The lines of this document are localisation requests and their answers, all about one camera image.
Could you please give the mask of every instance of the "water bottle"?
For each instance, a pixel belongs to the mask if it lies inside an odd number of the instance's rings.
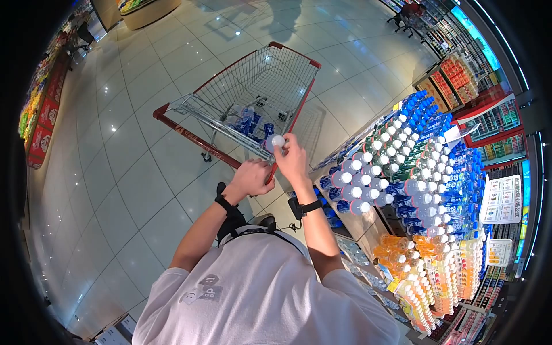
[[[330,223],[330,227],[340,227],[343,225],[343,222],[339,220],[338,217],[331,217],[328,219],[328,223]]]

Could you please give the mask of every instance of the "shopper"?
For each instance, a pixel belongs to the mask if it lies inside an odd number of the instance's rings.
[[[426,7],[422,4],[417,3],[405,3],[404,6],[402,6],[401,12],[397,13],[394,17],[389,18],[387,22],[389,23],[390,20],[394,19],[395,24],[397,26],[400,26],[401,24],[401,16],[410,18],[413,15],[421,17],[423,13],[426,11]]]
[[[314,203],[306,152],[295,135],[284,137],[283,154],[275,147],[280,171],[299,204]],[[394,318],[343,268],[321,208],[302,219],[308,250],[284,232],[269,232],[274,223],[245,225],[231,205],[272,190],[274,180],[264,183],[269,173],[267,162],[248,160],[219,189],[219,202],[192,225],[154,282],[134,345],[398,343]],[[212,248],[217,233],[220,245]]]

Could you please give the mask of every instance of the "black wristband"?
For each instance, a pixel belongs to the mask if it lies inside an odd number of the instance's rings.
[[[230,205],[228,201],[224,198],[224,195],[218,195],[215,198],[215,202],[222,206],[226,210],[226,214],[233,213],[237,210],[237,207]]]

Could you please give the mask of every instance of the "white bottle cap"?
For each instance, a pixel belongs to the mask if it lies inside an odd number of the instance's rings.
[[[389,181],[387,181],[386,179],[380,179],[379,183],[378,183],[379,187],[381,189],[385,189],[389,186]]]
[[[360,209],[360,212],[362,213],[366,213],[370,210],[370,204],[368,203],[361,203],[360,206],[358,206],[358,208]]]
[[[380,163],[381,165],[386,165],[387,163],[389,163],[389,157],[388,156],[379,156],[378,157],[378,163]]]
[[[439,225],[442,222],[443,222],[443,220],[439,216],[435,216],[435,218],[433,218],[433,224],[432,225]]]
[[[397,153],[395,155],[395,162],[397,162],[398,164],[403,164],[406,160],[406,157],[404,155],[401,155],[400,153]]]
[[[381,167],[380,167],[380,166],[377,166],[377,165],[374,165],[374,166],[372,166],[372,168],[370,169],[370,172],[371,172],[372,175],[374,175],[374,176],[379,176],[379,174],[381,174]]]
[[[372,148],[376,151],[379,150],[382,146],[383,143],[379,140],[374,140],[374,142],[372,142]]]
[[[341,181],[343,183],[350,183],[352,180],[353,180],[353,175],[351,175],[351,173],[345,171],[341,174]]]
[[[354,198],[360,198],[360,196],[362,195],[362,188],[360,187],[353,187],[351,189],[351,196],[354,197]]]
[[[428,186],[427,189],[429,190],[429,192],[433,192],[433,191],[435,191],[435,190],[437,189],[437,182],[429,181],[429,182],[427,183],[427,186]]]
[[[427,179],[430,176],[431,176],[431,170],[429,170],[428,168],[422,169],[422,178],[423,179]]]
[[[351,162],[351,169],[358,171],[362,168],[362,162],[359,160],[353,160]]]
[[[372,155],[370,152],[365,152],[360,157],[360,160],[364,161],[364,163],[370,163],[372,161],[372,158],[374,158],[374,155]]]
[[[429,204],[431,202],[431,194],[426,193],[422,196],[422,203]]]
[[[389,157],[392,157],[397,153],[397,150],[394,147],[388,147],[386,152]]]
[[[389,138],[391,138],[391,136],[387,133],[381,133],[380,134],[380,139],[383,141],[383,142],[386,142],[386,141],[389,141]]]
[[[429,169],[433,169],[433,168],[435,167],[435,164],[437,164],[437,163],[435,162],[435,160],[433,160],[433,159],[431,159],[431,158],[426,159],[426,163],[427,163],[427,167],[428,167]]]
[[[424,181],[417,181],[416,182],[416,188],[419,191],[425,190],[426,187],[427,187],[427,184]]]
[[[427,208],[427,215],[430,216],[430,217],[433,217],[437,214],[437,210],[435,209],[435,207],[428,207]]]
[[[372,188],[369,192],[368,192],[368,195],[372,198],[372,199],[376,199],[377,197],[379,197],[380,195],[380,191],[375,189],[375,188]]]

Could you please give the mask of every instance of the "promotional sign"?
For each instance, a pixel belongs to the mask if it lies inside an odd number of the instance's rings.
[[[519,223],[522,202],[519,174],[494,180],[489,180],[487,177],[479,219],[483,224]]]

